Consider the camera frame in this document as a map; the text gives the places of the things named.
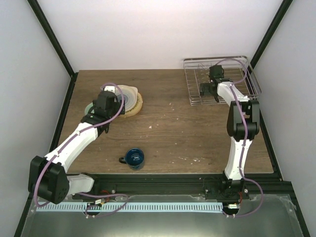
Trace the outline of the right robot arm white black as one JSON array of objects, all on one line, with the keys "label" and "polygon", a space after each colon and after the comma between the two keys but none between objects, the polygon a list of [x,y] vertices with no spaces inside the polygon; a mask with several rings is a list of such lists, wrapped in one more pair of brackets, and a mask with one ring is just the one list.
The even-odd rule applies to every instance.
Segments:
[{"label": "right robot arm white black", "polygon": [[209,67],[209,80],[200,85],[200,95],[212,95],[217,102],[222,98],[229,105],[226,128],[231,146],[219,192],[230,199],[243,188],[247,153],[260,130],[260,106],[256,99],[249,99],[231,79],[224,77],[221,65]]}]

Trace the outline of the white plate blue spiral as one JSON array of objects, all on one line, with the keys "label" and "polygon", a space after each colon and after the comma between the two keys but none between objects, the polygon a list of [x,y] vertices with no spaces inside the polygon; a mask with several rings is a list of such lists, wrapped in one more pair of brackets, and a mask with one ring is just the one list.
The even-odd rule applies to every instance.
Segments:
[{"label": "white plate blue spiral", "polygon": [[123,92],[125,112],[131,111],[137,103],[138,89],[134,86],[118,85]]}]

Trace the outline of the wire dish rack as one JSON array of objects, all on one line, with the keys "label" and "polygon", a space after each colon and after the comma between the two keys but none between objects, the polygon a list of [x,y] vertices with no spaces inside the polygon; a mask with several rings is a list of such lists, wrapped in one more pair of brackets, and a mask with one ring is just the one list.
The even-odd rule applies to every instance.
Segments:
[{"label": "wire dish rack", "polygon": [[222,66],[224,78],[235,82],[245,77],[244,81],[235,85],[243,95],[249,99],[257,99],[259,97],[262,90],[246,56],[186,58],[183,61],[183,68],[192,106],[199,104],[226,104],[222,97],[215,99],[209,92],[200,95],[200,84],[210,82],[209,67],[216,64]]}]

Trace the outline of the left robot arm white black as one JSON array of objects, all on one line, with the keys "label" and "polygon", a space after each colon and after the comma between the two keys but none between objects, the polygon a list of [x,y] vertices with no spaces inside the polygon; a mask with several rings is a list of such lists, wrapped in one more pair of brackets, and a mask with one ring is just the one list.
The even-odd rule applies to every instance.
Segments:
[{"label": "left robot arm white black", "polygon": [[59,204],[66,196],[78,193],[84,193],[89,199],[100,196],[101,187],[90,175],[68,175],[67,172],[90,143],[108,132],[110,122],[124,114],[124,99],[118,98],[117,92],[122,93],[117,86],[103,87],[74,132],[55,150],[31,160],[28,190],[38,207],[41,206],[39,198]]}]

